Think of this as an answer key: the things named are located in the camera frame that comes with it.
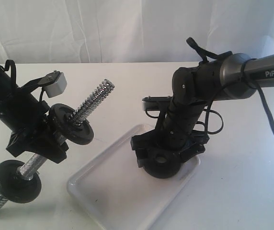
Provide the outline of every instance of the white curtain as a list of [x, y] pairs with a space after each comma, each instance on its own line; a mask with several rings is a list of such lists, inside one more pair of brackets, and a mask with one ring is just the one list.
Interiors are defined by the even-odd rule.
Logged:
[[0, 0], [0, 62], [199, 60], [274, 53], [274, 0]]

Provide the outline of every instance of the silver threaded rod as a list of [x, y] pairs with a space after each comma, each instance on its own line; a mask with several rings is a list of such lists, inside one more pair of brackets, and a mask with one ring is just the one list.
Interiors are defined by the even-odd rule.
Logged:
[[[96, 107], [110, 94], [114, 85], [105, 79], [97, 89], [83, 102], [83, 104], [69, 117], [73, 124], [80, 125], [91, 114]], [[59, 132], [54, 134], [57, 142], [62, 145], [66, 138]], [[44, 164], [47, 158], [34, 154], [24, 165], [18, 169], [18, 173], [25, 180], [31, 180], [33, 174]], [[6, 204], [8, 199], [0, 194], [0, 209]]]

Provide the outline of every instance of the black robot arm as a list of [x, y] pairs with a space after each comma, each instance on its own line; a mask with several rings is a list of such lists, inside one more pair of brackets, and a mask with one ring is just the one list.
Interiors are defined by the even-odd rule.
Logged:
[[[245, 99], [261, 87], [274, 87], [274, 55], [260, 59], [230, 51], [216, 55], [200, 48], [192, 38], [187, 43], [202, 61], [197, 67], [175, 71], [172, 97], [143, 99], [146, 113], [160, 111], [160, 115], [154, 130], [131, 140], [139, 167], [158, 178], [175, 175], [183, 162], [205, 151], [208, 134], [221, 131], [222, 128], [208, 131], [209, 113], [218, 114], [210, 110], [213, 101]], [[198, 122], [203, 111], [206, 111], [205, 122]], [[204, 132], [194, 130], [196, 124], [204, 125]], [[274, 132], [274, 122], [270, 125]]]

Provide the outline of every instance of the transparent tray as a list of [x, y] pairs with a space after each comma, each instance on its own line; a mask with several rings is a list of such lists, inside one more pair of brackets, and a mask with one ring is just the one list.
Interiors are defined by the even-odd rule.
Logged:
[[135, 126], [68, 181], [68, 192], [103, 229], [149, 229], [200, 164], [199, 157], [193, 157], [169, 179], [138, 168], [130, 140], [151, 129]]

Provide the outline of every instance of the white tabletop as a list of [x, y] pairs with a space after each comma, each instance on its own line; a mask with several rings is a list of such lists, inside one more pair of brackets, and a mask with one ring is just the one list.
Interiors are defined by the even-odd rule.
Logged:
[[[112, 94], [89, 116], [95, 138], [88, 146], [68, 141], [68, 158], [40, 168], [42, 191], [28, 204], [8, 202], [0, 211], [0, 229], [100, 229], [68, 195], [66, 182], [80, 167], [140, 123], [155, 124], [141, 108], [145, 96], [172, 95], [171, 79], [181, 66], [197, 63], [20, 64], [17, 82], [45, 76], [57, 69], [65, 73], [65, 92], [48, 99], [77, 107], [108, 78]], [[274, 88], [264, 89], [274, 115]], [[34, 92], [38, 97], [39, 90]], [[250, 99], [215, 102], [225, 121], [224, 130], [211, 136], [200, 155], [196, 174], [154, 224], [154, 230], [274, 229], [274, 137], [258, 94]], [[210, 129], [219, 127], [212, 115]], [[0, 162], [13, 159], [5, 147], [10, 130], [0, 122]], [[17, 159], [26, 161], [32, 154]]]

